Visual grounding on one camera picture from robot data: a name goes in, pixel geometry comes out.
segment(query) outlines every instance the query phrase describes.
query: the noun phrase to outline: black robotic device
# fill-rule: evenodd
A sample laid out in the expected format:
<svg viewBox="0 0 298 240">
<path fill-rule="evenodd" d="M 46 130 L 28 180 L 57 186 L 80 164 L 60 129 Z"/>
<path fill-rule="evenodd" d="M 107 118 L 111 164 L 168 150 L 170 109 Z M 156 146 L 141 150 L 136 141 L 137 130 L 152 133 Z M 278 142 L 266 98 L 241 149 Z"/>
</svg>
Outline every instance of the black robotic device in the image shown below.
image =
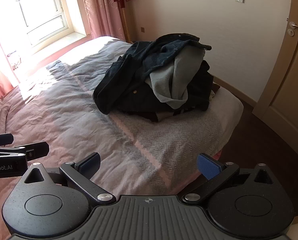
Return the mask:
<svg viewBox="0 0 298 240">
<path fill-rule="evenodd" d="M 205 154 L 197 160 L 208 181 L 182 199 L 122 195 L 89 179 L 100 155 L 58 168 L 33 163 L 2 209 L 12 237 L 21 239 L 289 239 L 294 218 L 286 192 L 265 164 L 240 169 Z"/>
</svg>

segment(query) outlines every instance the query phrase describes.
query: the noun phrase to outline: door panel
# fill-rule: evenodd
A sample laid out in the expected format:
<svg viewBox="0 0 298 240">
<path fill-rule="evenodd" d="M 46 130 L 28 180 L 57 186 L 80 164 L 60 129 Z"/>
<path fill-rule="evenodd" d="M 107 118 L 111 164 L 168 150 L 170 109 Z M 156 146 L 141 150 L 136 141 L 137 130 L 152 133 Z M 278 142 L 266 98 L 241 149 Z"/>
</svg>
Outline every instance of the door panel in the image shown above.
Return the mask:
<svg viewBox="0 0 298 240">
<path fill-rule="evenodd" d="M 288 22 L 298 24 L 298 0 L 292 0 Z M 290 28 L 288 24 L 278 59 L 253 114 L 298 153 L 298 29 L 290 36 Z"/>
</svg>

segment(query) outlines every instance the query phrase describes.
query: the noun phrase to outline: blue gripper pad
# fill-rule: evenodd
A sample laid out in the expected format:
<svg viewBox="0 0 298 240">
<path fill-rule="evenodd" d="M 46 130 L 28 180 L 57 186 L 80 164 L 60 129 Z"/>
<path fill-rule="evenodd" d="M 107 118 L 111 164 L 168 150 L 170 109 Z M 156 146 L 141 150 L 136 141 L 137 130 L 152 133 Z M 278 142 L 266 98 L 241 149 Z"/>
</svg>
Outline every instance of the blue gripper pad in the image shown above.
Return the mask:
<svg viewBox="0 0 298 240">
<path fill-rule="evenodd" d="M 199 154 L 196 160 L 196 165 L 198 170 L 206 177 L 207 180 L 217 176 L 225 169 L 225 165 L 204 153 Z"/>
</svg>

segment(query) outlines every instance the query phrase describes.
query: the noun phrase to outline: white wall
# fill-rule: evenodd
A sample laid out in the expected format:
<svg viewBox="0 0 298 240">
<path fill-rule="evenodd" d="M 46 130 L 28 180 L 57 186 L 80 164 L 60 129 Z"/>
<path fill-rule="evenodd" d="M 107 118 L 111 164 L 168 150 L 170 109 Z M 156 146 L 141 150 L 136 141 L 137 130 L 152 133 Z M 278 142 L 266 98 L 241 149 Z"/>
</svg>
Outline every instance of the white wall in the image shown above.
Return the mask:
<svg viewBox="0 0 298 240">
<path fill-rule="evenodd" d="M 137 40 L 191 33 L 212 46 L 210 72 L 255 101 L 277 59 L 291 0 L 132 0 Z"/>
</svg>

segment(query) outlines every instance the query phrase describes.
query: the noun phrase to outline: metal screw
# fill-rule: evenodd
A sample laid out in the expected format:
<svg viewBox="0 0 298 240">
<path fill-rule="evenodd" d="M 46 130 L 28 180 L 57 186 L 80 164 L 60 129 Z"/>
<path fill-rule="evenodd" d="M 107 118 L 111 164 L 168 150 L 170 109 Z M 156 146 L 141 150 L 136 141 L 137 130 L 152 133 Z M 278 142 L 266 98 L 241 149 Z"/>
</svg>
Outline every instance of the metal screw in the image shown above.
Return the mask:
<svg viewBox="0 0 298 240">
<path fill-rule="evenodd" d="M 113 196 L 108 193 L 102 193 L 102 194 L 98 195 L 97 198 L 100 201 L 109 201 L 109 200 L 112 200 Z"/>
<path fill-rule="evenodd" d="M 200 195 L 195 193 L 186 194 L 184 197 L 188 201 L 198 201 L 200 199 Z"/>
</svg>

